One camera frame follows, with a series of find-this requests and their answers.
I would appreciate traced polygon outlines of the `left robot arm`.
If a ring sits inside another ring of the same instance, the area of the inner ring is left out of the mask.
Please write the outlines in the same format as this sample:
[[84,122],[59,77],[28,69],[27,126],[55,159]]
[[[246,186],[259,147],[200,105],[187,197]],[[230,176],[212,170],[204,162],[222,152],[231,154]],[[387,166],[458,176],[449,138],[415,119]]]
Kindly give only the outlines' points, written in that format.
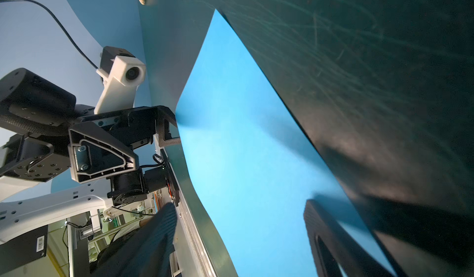
[[1,126],[14,132],[1,148],[1,243],[55,221],[89,213],[84,227],[100,228],[99,210],[118,209],[161,188],[180,202],[164,151],[154,163],[136,150],[180,143],[170,134],[175,115],[164,106],[98,112],[33,72],[19,68],[1,80]]

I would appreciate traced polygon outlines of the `blue square paper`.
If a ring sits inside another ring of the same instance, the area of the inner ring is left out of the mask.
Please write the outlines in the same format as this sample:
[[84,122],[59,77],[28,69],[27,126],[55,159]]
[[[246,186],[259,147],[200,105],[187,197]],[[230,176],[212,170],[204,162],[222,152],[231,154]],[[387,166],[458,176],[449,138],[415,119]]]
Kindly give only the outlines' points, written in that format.
[[317,275],[304,222],[316,200],[396,272],[229,23],[214,12],[176,108],[191,182],[241,277]]

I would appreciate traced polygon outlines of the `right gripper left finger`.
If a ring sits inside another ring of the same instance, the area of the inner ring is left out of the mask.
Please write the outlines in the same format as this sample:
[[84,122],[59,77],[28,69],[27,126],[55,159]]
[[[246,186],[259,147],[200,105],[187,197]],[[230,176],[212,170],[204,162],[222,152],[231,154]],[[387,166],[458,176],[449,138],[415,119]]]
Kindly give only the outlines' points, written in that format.
[[93,277],[169,277],[177,211],[163,206],[123,246],[98,265]]

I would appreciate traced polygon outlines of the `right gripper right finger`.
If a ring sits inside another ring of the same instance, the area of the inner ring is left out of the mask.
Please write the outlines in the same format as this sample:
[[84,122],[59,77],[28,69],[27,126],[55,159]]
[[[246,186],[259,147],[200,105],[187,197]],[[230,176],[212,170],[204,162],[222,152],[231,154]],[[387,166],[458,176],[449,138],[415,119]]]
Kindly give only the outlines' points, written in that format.
[[315,200],[308,200],[304,222],[318,276],[390,277],[392,274],[373,259]]

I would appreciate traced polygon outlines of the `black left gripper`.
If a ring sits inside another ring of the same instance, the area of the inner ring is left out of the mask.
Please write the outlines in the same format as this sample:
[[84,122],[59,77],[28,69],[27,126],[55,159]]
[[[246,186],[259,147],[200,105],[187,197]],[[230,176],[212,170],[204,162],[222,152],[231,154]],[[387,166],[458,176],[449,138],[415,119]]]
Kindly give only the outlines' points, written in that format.
[[75,120],[69,128],[68,145],[72,179],[87,183],[139,169],[139,158],[130,147],[181,144],[170,126],[177,127],[175,114],[165,106],[137,107]]

